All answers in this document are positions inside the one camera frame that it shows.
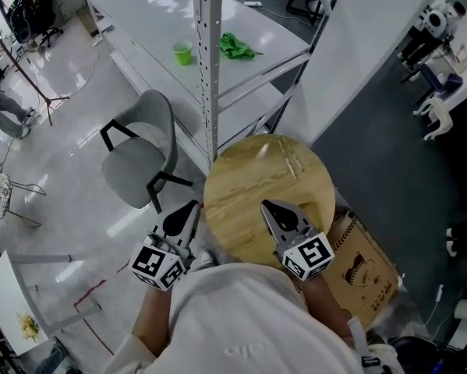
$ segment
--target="office chair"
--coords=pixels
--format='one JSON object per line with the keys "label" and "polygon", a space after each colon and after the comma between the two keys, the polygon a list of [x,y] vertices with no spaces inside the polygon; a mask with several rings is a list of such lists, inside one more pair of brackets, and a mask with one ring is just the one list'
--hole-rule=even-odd
{"label": "office chair", "polygon": [[63,34],[63,30],[53,26],[56,19],[56,14],[53,12],[53,0],[35,0],[35,5],[38,33],[43,36],[39,45],[42,46],[48,42],[48,47],[51,47],[51,37],[55,34]]}
{"label": "office chair", "polygon": [[[142,139],[126,126],[144,122],[158,127],[168,138],[164,151]],[[130,138],[114,147],[107,131],[116,128]],[[178,149],[171,104],[164,94],[147,90],[138,101],[112,119],[101,131],[110,154],[101,164],[101,172],[112,190],[129,205],[143,208],[150,201],[162,211],[157,194],[166,182],[191,186],[193,183],[172,175],[178,161]]]}

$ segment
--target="green cup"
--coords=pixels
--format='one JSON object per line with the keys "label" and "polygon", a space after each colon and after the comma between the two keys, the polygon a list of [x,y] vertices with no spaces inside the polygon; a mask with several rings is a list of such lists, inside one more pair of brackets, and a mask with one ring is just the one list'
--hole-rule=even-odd
{"label": "green cup", "polygon": [[191,41],[178,41],[172,45],[172,50],[180,65],[190,65],[192,63],[192,47]]}

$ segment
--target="cardboard box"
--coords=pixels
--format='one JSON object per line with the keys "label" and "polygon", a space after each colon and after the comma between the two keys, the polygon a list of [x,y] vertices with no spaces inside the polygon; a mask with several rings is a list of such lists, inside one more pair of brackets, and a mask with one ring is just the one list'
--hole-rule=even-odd
{"label": "cardboard box", "polygon": [[339,217],[327,238],[335,259],[325,281],[341,307],[368,328],[398,290],[398,272],[354,216]]}

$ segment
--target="white table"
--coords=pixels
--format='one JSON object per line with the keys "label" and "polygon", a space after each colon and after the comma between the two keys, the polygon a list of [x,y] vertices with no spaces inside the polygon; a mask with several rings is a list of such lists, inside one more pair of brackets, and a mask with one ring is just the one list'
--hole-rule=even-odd
{"label": "white table", "polygon": [[[137,40],[194,97],[199,100],[200,72],[197,65],[180,66],[172,52],[176,41],[195,43],[193,0],[91,0],[131,37]],[[235,0],[223,0],[221,32],[231,32],[254,51],[250,61],[221,56],[219,94],[302,54],[309,46],[265,15]]]}
{"label": "white table", "polygon": [[[37,345],[42,344],[53,334],[62,328],[73,324],[95,312],[99,312],[101,307],[94,305],[86,312],[75,314],[57,323],[46,323],[39,308],[32,299],[29,289],[37,289],[37,286],[27,287],[20,273],[18,264],[34,263],[61,263],[72,262],[74,259],[70,255],[58,256],[27,256],[12,255],[6,251],[0,258],[0,327],[9,344],[17,355],[21,355]],[[25,339],[22,336],[22,329],[19,322],[19,315],[29,315],[40,327],[36,341]]]}

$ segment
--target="white floor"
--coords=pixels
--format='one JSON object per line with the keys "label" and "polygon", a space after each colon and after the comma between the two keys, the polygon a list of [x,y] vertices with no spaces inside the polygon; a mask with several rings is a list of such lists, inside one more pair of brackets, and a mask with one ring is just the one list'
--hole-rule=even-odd
{"label": "white floor", "polygon": [[[28,284],[39,286],[37,301],[50,319],[75,313],[73,303],[90,287],[107,280],[92,294],[103,310],[88,322],[115,351],[132,328],[145,290],[128,270],[117,272],[128,262],[135,242],[153,227],[156,213],[151,205],[136,210],[125,204],[107,186],[100,169],[108,151],[98,131],[137,99],[136,92],[105,46],[91,46],[93,39],[78,19],[71,20],[64,30],[43,56],[29,54],[31,64],[26,58],[20,63],[47,96],[72,98],[55,106],[52,127],[44,104],[39,104],[41,120],[26,139],[14,141],[5,162],[5,172],[13,181],[36,183],[46,191],[46,196],[35,196],[15,189],[11,202],[12,210],[43,226],[30,229],[7,214],[0,221],[0,252],[82,256],[81,263],[24,266],[23,272]],[[38,104],[36,92],[13,70],[0,87],[23,107]],[[141,136],[150,134],[145,125],[132,129]],[[116,133],[115,141],[123,138]],[[10,141],[0,132],[0,163]],[[163,208],[192,198],[201,202],[204,176],[182,151],[176,173],[193,181],[193,187],[167,184],[159,194]],[[197,238],[196,247],[203,240],[212,240],[203,224]],[[86,300],[80,309],[89,303]],[[82,322],[59,337],[85,373],[100,372],[111,357]],[[41,345],[25,356],[29,371],[50,348],[51,344]]]}

